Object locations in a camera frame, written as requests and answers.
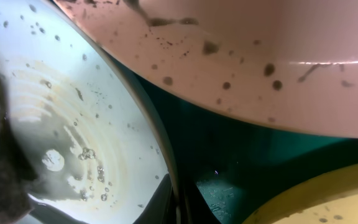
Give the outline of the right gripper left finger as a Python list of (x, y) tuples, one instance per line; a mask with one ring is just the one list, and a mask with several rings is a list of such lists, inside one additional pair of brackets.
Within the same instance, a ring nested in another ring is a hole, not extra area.
[[(144, 211), (134, 221), (134, 224), (153, 224), (166, 223), (166, 216), (170, 210), (170, 202), (172, 200), (172, 183), (170, 176), (166, 174), (163, 178), (152, 198), (150, 199)], [(85, 224), (83, 221), (75, 220), (67, 214), (49, 207), (48, 205), (34, 204), (34, 210), (30, 212), (30, 216), (37, 221), (46, 224)]]

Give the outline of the white plate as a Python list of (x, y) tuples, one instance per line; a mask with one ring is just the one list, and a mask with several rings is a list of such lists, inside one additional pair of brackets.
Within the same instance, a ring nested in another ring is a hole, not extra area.
[(150, 83), (288, 131), (358, 138), (358, 0), (79, 0), (59, 8)]

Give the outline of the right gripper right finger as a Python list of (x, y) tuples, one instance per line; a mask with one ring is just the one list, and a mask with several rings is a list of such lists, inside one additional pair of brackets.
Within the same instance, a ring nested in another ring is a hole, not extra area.
[(189, 224), (220, 224), (194, 182), (186, 182), (183, 188), (185, 222)]

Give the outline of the light blue plate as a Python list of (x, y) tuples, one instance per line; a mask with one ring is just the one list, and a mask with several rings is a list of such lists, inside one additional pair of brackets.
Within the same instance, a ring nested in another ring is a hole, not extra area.
[(134, 223), (168, 167), (110, 58), (51, 2), (0, 1), (0, 78), (32, 210)]

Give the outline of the yellow-green plate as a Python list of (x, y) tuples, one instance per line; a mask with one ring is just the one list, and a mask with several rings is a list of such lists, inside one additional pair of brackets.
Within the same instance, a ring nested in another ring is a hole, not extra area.
[(272, 198), (243, 224), (358, 224), (358, 164), (300, 183)]

